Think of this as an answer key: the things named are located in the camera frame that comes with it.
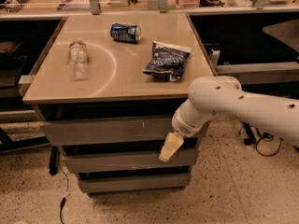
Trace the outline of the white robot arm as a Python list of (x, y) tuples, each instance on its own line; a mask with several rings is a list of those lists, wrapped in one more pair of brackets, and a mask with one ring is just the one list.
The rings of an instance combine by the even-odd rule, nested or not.
[(298, 100), (243, 91), (234, 77), (199, 77), (190, 84), (188, 99), (172, 118), (173, 131), (165, 138), (159, 159), (169, 161), (185, 137), (198, 133), (219, 114), (236, 117), (299, 147)]

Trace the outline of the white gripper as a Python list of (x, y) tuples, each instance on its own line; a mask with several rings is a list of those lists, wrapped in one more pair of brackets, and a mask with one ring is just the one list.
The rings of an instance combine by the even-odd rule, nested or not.
[(172, 156), (179, 150), (184, 143), (183, 137), (191, 137), (198, 133), (201, 129), (199, 127), (193, 127), (183, 120), (180, 115), (180, 111), (177, 110), (172, 118), (172, 127), (174, 132), (169, 133), (164, 141), (164, 145), (161, 149), (159, 159), (167, 162)]

